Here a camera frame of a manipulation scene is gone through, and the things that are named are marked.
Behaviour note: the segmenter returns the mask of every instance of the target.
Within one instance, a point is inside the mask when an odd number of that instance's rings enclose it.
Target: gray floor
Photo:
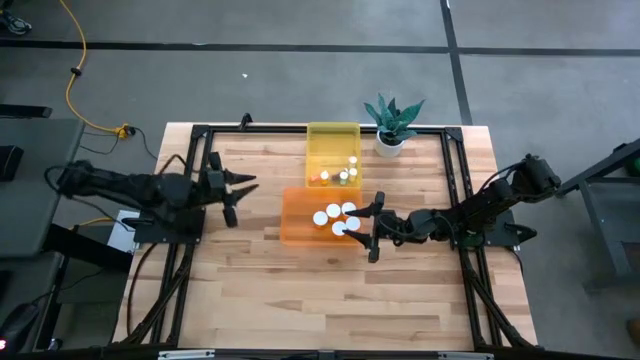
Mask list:
[[[449,3],[460,46],[640,47],[636,1]],[[446,45],[437,0],[70,4],[91,41]],[[77,40],[55,0],[18,0],[15,12],[34,23],[33,39]],[[79,57],[76,50],[0,48],[0,102],[46,105],[53,118],[71,116],[64,87]],[[568,179],[638,137],[638,57],[462,56],[461,62],[473,123],[490,127],[501,166],[531,152]],[[448,55],[95,50],[84,70],[74,87],[77,108],[101,124],[141,127],[154,152],[168,121],[238,121],[248,111],[256,121],[370,122],[362,102],[374,101],[377,92],[396,96],[401,105],[426,98],[420,123],[461,123]],[[108,149],[111,139],[83,141]],[[122,142],[109,156],[80,151],[78,158],[124,172],[150,171],[154,164],[140,138]],[[118,208],[96,203],[112,213]],[[523,246],[522,258],[540,344],[639,358],[624,323],[640,316],[640,291],[587,295],[582,289],[610,264],[579,194],[518,205],[515,213],[519,223],[539,231]],[[63,202],[56,220],[68,225],[93,215]]]

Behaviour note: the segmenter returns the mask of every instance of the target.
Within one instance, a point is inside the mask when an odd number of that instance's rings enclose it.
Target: wooden tabletop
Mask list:
[[[156,170],[172,154],[186,155],[192,125],[167,124]],[[477,189],[496,171],[489,130],[483,126],[462,129]],[[305,134],[215,135],[214,150],[220,152],[224,166],[257,175],[260,187],[238,205],[240,225],[235,229],[225,227],[221,206],[207,208],[203,241],[191,270],[180,346],[471,350],[460,262],[447,243],[396,248],[382,240],[376,264],[369,264],[366,251],[360,248],[296,248],[280,243],[282,192],[304,186],[305,141]],[[420,208],[451,206],[436,136],[411,138],[401,156],[393,159],[377,156],[374,142],[373,135],[362,136],[366,203],[381,190],[386,193],[385,207],[399,216]],[[451,149],[456,158],[455,148]],[[177,162],[170,169],[182,172]],[[132,301],[133,326],[158,296],[166,251],[167,246],[156,247],[142,267]],[[142,252],[134,257],[130,278]],[[521,334],[535,343],[518,262],[513,254],[495,248],[487,248],[487,261],[496,301]],[[128,287],[114,341],[126,336]],[[483,334],[489,341],[484,307],[479,307]],[[172,309],[173,302],[165,317],[165,334]]]

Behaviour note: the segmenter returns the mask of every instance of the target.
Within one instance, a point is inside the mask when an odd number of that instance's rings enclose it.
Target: small bottle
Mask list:
[[[358,231],[358,229],[360,229],[360,219],[355,216],[348,217],[345,224],[347,226],[347,230]]]
[[[356,167],[358,163],[358,158],[355,156],[349,156],[349,169],[353,169]]]
[[[333,223],[333,226],[331,226],[331,231],[335,237],[343,237],[346,229],[347,225],[342,221],[336,221]]]
[[[322,185],[328,185],[329,184],[329,172],[327,170],[325,170],[322,173],[320,173],[320,183]]]
[[[327,206],[327,216],[329,217],[329,221],[335,222],[340,218],[340,205],[338,204],[329,204]]]
[[[358,169],[351,168],[349,169],[349,182],[355,182],[358,178]]]
[[[340,173],[340,185],[347,185],[347,179],[349,179],[349,174],[346,171]]]
[[[313,224],[318,229],[322,229],[329,223],[329,217],[324,211],[317,211],[313,214]]]
[[[357,209],[356,205],[352,202],[346,202],[342,204],[342,213],[344,214],[344,216],[349,216],[347,215],[347,211],[353,211],[355,209]]]

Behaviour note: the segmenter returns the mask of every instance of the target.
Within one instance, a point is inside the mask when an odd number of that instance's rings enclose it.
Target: yellow transparent container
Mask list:
[[[355,166],[349,159],[355,157]],[[306,180],[308,187],[361,188],[360,125],[358,123],[309,123],[307,125]],[[346,181],[340,173],[354,167],[355,176]],[[326,171],[327,181],[321,175]]]

